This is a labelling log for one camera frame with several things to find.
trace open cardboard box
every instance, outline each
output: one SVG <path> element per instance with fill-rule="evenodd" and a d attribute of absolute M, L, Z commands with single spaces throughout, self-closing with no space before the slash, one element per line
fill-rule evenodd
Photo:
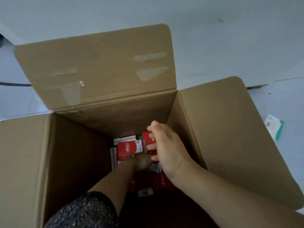
<path fill-rule="evenodd" d="M 6 227 L 43 226 L 110 172 L 113 138 L 141 134 L 152 120 L 176 131 L 202 167 L 292 209 L 303 206 L 240 78 L 177 91 L 167 25 L 20 45 L 15 55 L 54 113 L 0 122 Z M 136 206 L 126 200 L 141 216 L 124 225 L 201 226 L 207 217 L 181 192 L 155 197 L 134 199 Z"/>

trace right hand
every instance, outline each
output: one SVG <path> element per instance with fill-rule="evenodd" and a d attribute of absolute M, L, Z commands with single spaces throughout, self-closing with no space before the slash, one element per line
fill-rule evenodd
<path fill-rule="evenodd" d="M 148 150 L 157 149 L 157 155 L 151 157 L 153 161 L 159 161 L 166 176 L 173 182 L 181 171 L 191 165 L 189 156 L 183 142 L 166 124 L 153 121 L 147 127 L 150 138 L 156 139 L 156 144 L 148 145 Z"/>

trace logo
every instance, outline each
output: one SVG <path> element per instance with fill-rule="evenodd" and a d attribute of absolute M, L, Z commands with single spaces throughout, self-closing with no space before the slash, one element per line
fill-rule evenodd
<path fill-rule="evenodd" d="M 129 152 L 130 151 L 130 144 L 126 143 L 126 151 Z"/>

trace black glittery sweater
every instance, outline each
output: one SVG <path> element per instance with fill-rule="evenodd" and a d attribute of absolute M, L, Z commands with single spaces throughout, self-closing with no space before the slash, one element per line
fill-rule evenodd
<path fill-rule="evenodd" d="M 45 228 L 116 228 L 118 218 L 111 200 L 93 191 L 59 210 L 44 226 Z"/>

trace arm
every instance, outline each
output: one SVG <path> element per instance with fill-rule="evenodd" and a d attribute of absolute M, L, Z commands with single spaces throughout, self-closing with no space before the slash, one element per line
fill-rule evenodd
<path fill-rule="evenodd" d="M 148 154 L 139 154 L 123 161 L 114 171 L 93 186 L 89 192 L 98 191 L 107 195 L 111 199 L 117 215 L 119 215 L 134 172 L 147 168 L 152 162 L 150 157 Z"/>
<path fill-rule="evenodd" d="M 304 227 L 304 216 L 238 187 L 196 164 L 168 126 L 152 122 L 159 160 L 172 183 L 198 203 L 221 228 Z M 155 144 L 148 149 L 155 149 Z"/>

